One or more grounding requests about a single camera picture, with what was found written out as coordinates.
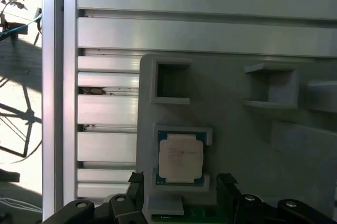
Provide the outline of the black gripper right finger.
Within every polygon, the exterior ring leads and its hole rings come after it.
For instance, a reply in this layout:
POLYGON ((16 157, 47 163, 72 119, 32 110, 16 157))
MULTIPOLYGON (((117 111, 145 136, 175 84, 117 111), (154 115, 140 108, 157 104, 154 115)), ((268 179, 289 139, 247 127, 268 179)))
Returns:
POLYGON ((295 199, 283 199, 273 207, 253 194, 242 194, 230 173, 216 176, 216 202, 228 223, 336 223, 316 209, 295 199))

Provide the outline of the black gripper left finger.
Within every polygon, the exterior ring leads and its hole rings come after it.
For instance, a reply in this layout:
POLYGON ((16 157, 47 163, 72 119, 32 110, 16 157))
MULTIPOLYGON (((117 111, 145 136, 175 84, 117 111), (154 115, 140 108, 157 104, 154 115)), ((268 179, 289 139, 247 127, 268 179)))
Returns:
POLYGON ((107 197, 101 205, 79 199, 42 221, 44 224, 143 223, 144 174, 133 172, 125 194, 107 197))

